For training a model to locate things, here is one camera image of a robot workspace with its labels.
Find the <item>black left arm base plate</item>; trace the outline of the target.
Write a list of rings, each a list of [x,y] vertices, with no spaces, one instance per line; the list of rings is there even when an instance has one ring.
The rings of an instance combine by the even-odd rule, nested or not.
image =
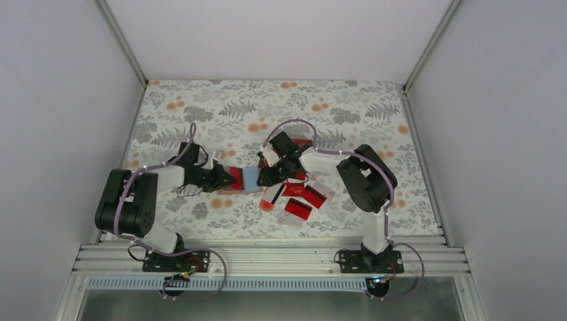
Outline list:
[[[179,256],[147,254],[142,265],[144,272],[208,272],[210,251],[197,250]]]

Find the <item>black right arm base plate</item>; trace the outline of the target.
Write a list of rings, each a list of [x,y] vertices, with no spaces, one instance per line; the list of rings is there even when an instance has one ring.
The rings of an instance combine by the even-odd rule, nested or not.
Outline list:
[[[364,253],[362,250],[341,249],[334,261],[343,274],[403,274],[405,268],[400,251],[383,254]]]

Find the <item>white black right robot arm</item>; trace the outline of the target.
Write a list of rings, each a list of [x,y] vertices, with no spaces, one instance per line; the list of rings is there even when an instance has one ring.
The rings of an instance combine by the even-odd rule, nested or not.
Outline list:
[[[301,170],[342,179],[352,202],[364,212],[361,254],[363,266],[379,272],[388,263],[393,242],[388,230],[388,210],[394,201],[397,180],[367,144],[355,150],[324,150],[314,144],[299,146],[284,131],[267,141],[258,152],[261,159],[257,184],[272,187]]]

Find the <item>tan leather card holder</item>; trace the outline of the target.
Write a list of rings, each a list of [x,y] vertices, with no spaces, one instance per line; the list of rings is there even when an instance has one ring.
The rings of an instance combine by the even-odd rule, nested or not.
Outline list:
[[[225,167],[225,171],[236,179],[236,182],[223,187],[220,195],[249,195],[264,192],[264,188],[257,184],[259,168],[257,167]]]

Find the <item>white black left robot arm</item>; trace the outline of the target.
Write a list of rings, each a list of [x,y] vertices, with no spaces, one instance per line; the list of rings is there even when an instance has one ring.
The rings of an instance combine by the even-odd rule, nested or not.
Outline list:
[[[200,145],[183,142],[178,155],[161,165],[111,170],[94,215],[96,227],[159,254],[170,271],[181,269],[186,252],[180,235],[156,222],[158,194],[188,185],[212,193],[237,182],[212,156],[200,163],[200,151]]]

